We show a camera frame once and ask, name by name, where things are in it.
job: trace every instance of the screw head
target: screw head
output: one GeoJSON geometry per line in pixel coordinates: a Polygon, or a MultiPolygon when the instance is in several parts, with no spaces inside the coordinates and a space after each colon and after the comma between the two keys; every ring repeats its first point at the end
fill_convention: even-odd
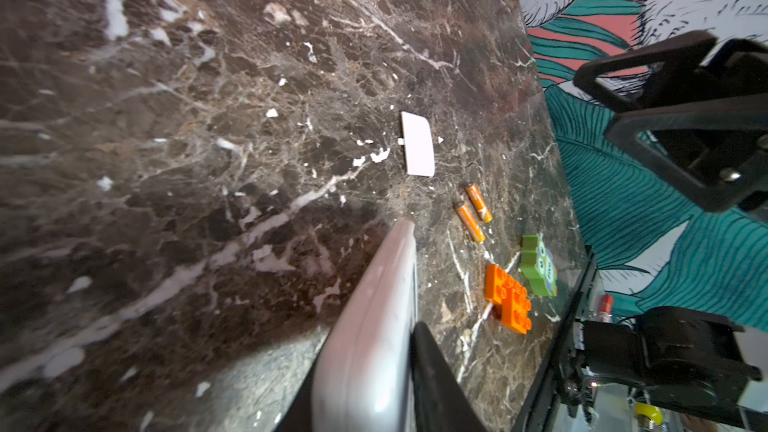
{"type": "Polygon", "coordinates": [[[725,182],[733,182],[734,180],[741,178],[741,174],[734,168],[726,167],[720,171],[720,178],[725,182]]]}

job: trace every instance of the mural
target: mural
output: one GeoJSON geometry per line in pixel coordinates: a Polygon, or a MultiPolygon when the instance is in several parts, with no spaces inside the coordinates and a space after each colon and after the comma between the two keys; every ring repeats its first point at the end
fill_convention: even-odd
{"type": "MultiPolygon", "coordinates": [[[[707,214],[603,138],[613,113],[571,82],[584,62],[689,30],[768,41],[768,0],[520,0],[584,241],[614,314],[659,305],[768,330],[768,226],[707,214]]],[[[644,68],[609,78],[623,92],[644,68]]]]}

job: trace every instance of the green toy block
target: green toy block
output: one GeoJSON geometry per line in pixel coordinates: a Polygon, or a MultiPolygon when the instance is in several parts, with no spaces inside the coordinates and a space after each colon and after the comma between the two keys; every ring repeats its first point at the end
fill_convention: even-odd
{"type": "Polygon", "coordinates": [[[558,270],[552,263],[552,254],[544,246],[541,234],[523,235],[520,272],[528,279],[534,294],[540,297],[554,297],[558,294],[558,270]]]}

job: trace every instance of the orange battery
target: orange battery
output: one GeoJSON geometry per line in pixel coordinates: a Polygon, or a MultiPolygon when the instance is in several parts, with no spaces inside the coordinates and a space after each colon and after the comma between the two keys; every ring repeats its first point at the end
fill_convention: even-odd
{"type": "Polygon", "coordinates": [[[485,235],[483,235],[482,230],[480,230],[480,224],[475,220],[475,216],[469,211],[469,206],[462,202],[460,204],[455,204],[454,208],[456,209],[459,218],[464,222],[464,226],[469,230],[469,235],[472,236],[472,240],[475,242],[484,241],[485,235]]]}
{"type": "Polygon", "coordinates": [[[480,219],[483,222],[490,222],[493,220],[491,211],[488,210],[488,206],[485,205],[485,200],[483,200],[482,196],[480,195],[480,189],[477,187],[477,184],[470,184],[467,186],[467,194],[469,194],[469,200],[472,201],[472,204],[475,206],[475,210],[478,211],[478,216],[480,216],[480,219]]]}

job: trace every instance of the brown marble countertop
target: brown marble countertop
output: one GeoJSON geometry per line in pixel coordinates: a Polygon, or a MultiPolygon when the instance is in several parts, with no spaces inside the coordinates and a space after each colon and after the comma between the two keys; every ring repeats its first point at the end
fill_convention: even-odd
{"type": "Polygon", "coordinates": [[[511,427],[584,264],[517,0],[2,4],[5,430],[273,429],[398,218],[421,319],[511,427]],[[406,174],[401,110],[432,178],[406,174]],[[536,232],[561,296],[522,336],[484,270],[536,232]]]}

